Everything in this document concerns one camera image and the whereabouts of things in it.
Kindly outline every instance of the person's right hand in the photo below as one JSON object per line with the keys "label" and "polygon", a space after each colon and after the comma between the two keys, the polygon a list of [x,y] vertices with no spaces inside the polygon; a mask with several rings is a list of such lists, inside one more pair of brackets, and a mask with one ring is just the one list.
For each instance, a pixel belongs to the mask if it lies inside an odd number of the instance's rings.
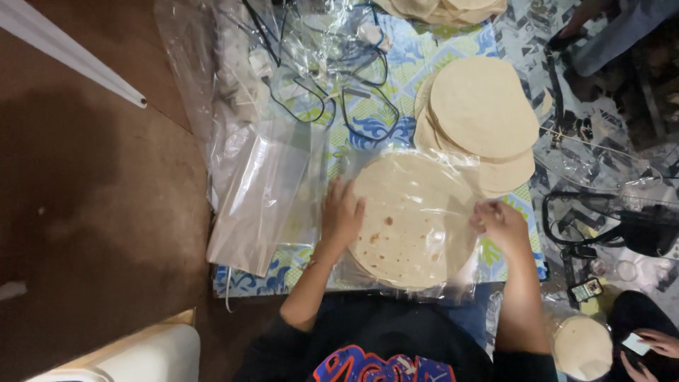
{"label": "person's right hand", "polygon": [[634,382],[658,382],[658,378],[656,378],[653,374],[648,371],[648,369],[644,366],[643,363],[639,362],[639,367],[641,367],[641,372],[636,370],[632,364],[629,363],[627,360],[627,356],[625,355],[624,351],[620,352],[620,358],[623,361],[623,365],[625,366],[625,370],[627,370],[627,375],[629,375],[629,378],[632,378],[632,381]]}
{"label": "person's right hand", "polygon": [[639,329],[634,332],[643,338],[640,343],[650,345],[651,350],[670,358],[679,358],[679,338],[668,336],[653,329]]}
{"label": "person's right hand", "polygon": [[529,255],[532,260],[528,223],[512,206],[500,201],[478,201],[469,223],[479,234],[485,232],[508,260]]}

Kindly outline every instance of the blue floral tablecloth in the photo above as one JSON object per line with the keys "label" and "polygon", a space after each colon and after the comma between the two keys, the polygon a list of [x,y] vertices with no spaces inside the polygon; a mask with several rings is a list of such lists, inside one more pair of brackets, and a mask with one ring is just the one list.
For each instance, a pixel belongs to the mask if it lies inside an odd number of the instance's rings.
{"label": "blue floral tablecloth", "polygon": [[[341,117],[341,112],[330,128],[327,155],[327,178],[339,173],[338,161],[350,150],[379,148],[389,143],[412,145],[416,119],[413,116],[415,95],[424,79],[433,71],[450,61],[473,55],[497,56],[497,47],[490,23],[485,22],[469,27],[443,27],[428,25],[412,20],[401,20],[389,15],[379,15],[380,26],[394,42],[386,55],[388,62],[387,83],[380,90],[399,110],[400,116],[392,126],[395,115],[384,104],[374,99],[352,97],[347,100],[348,118],[356,131],[368,137],[388,138],[374,143],[350,131]],[[522,212],[528,222],[530,243],[540,279],[547,276],[545,258],[540,249],[538,233],[528,185],[517,188],[503,198],[504,202]],[[481,241],[479,278],[482,281],[505,281],[507,266],[502,254],[489,239]],[[233,270],[229,285],[229,296],[264,296],[285,294],[295,285],[313,249],[308,247],[281,247],[274,255],[266,277],[256,277],[246,272]],[[226,296],[227,267],[218,266],[213,278],[213,292],[216,297]],[[336,282],[332,278],[329,290],[356,289],[351,285]]]}

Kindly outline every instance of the person's left hand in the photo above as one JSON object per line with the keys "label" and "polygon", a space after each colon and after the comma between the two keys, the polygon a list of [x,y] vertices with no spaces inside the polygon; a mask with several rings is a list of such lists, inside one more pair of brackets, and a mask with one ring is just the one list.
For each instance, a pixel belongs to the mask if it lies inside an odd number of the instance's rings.
{"label": "person's left hand", "polygon": [[328,184],[328,193],[322,203],[323,223],[320,240],[332,247],[329,253],[338,252],[332,263],[335,264],[342,251],[356,241],[363,225],[365,198],[356,200],[354,181],[346,184],[342,177],[336,177]]}
{"label": "person's left hand", "polygon": [[648,371],[648,369],[639,362],[639,367],[641,367],[641,371],[639,372],[636,370],[627,360],[627,356],[625,355],[624,351],[620,352],[620,358],[623,361],[623,365],[625,366],[625,370],[627,370],[627,375],[629,375],[629,378],[632,378],[632,381],[634,382],[658,382],[658,378],[656,378],[653,374]]}
{"label": "person's left hand", "polygon": [[639,329],[634,331],[643,340],[640,343],[650,345],[650,348],[660,355],[679,358],[679,338],[668,336],[653,329]]}

